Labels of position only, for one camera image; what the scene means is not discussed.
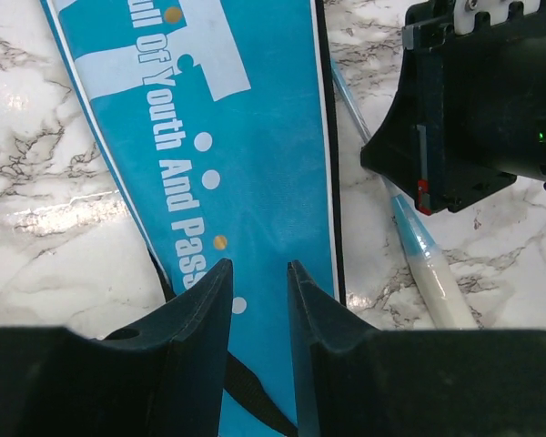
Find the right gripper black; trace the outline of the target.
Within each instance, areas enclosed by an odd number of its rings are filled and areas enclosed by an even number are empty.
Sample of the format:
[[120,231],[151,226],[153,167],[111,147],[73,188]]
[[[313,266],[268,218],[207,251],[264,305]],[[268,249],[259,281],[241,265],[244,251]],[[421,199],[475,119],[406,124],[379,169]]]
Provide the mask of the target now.
[[456,1],[412,6],[391,107],[362,149],[432,214],[466,208],[518,177],[546,190],[546,1],[541,9],[457,36]]

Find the blue badminton racket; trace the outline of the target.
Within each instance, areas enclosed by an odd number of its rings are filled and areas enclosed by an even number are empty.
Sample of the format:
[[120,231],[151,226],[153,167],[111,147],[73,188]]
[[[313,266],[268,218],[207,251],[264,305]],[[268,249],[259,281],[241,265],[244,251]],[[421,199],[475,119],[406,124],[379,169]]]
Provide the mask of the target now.
[[410,273],[434,326],[440,330],[476,330],[472,315],[449,262],[402,192],[378,175],[394,218]]

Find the blue racket cover bag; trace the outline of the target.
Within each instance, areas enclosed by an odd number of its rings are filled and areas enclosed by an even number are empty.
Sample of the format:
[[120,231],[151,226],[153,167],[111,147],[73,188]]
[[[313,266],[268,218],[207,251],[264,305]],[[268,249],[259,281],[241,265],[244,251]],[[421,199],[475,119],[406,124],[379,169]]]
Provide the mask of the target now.
[[345,299],[320,1],[44,1],[87,123],[165,282],[233,267],[219,432],[297,434],[287,269]]

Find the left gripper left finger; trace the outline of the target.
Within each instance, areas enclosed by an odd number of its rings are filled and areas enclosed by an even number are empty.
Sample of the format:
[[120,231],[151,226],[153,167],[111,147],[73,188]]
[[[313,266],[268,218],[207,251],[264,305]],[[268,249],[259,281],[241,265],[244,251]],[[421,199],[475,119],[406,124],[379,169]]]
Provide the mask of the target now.
[[0,436],[215,436],[233,297],[220,260],[103,340],[0,327]]

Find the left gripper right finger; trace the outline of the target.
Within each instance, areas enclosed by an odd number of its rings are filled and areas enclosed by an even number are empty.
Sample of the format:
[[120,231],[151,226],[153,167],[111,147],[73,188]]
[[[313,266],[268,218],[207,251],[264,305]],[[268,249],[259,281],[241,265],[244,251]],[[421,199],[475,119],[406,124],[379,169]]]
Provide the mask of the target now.
[[546,436],[546,330],[378,330],[288,265],[302,436]]

